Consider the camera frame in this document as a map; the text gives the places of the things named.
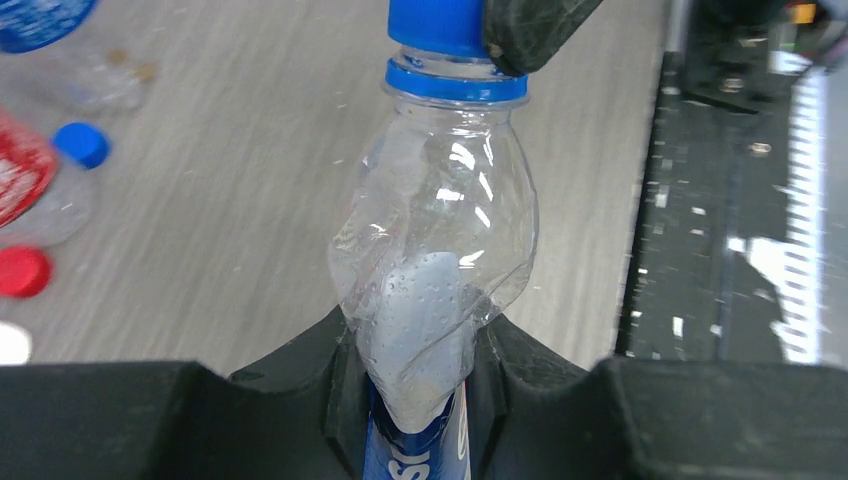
blurred plastic bottle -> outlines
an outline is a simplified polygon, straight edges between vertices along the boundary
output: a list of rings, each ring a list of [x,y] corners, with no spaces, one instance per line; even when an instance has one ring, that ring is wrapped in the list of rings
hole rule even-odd
[[[536,253],[536,192],[510,125],[527,79],[496,70],[482,18],[483,0],[391,1],[395,113],[328,250],[379,393],[367,479],[466,478],[475,333],[521,293]]]
[[[144,102],[154,66],[96,23],[97,0],[0,1],[0,51],[26,80],[88,113]]]
[[[88,140],[68,146],[68,129]],[[108,142],[93,127],[71,124],[59,131],[56,146],[0,111],[0,246],[47,247],[69,239],[93,216],[97,185],[86,171],[109,154]],[[86,156],[71,157],[59,150]]]

gray tabletop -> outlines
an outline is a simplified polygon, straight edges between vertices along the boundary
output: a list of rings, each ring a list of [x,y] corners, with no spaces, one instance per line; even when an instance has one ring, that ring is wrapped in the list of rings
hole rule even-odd
[[[0,316],[35,362],[197,358],[227,372],[334,306],[325,245],[350,167],[388,115],[387,0],[104,1],[98,16],[157,59],[96,174],[94,221],[53,249],[57,275]],[[539,191],[530,285],[508,310],[589,366],[605,355],[652,112],[663,7],[606,0],[513,121]],[[73,116],[4,81],[0,103],[49,132]]]

blue cap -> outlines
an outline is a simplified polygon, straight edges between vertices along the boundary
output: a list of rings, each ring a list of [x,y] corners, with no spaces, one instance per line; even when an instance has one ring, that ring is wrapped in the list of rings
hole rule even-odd
[[[109,139],[87,123],[69,123],[56,131],[53,146],[87,170],[103,164],[112,151]]]
[[[460,57],[487,58],[484,0],[391,0],[389,36],[401,45]]]

red bottle cap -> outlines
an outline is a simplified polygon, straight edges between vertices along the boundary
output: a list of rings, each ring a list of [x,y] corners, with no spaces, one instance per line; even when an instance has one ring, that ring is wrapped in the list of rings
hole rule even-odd
[[[30,247],[0,250],[0,297],[29,298],[50,283],[53,265],[46,253]]]

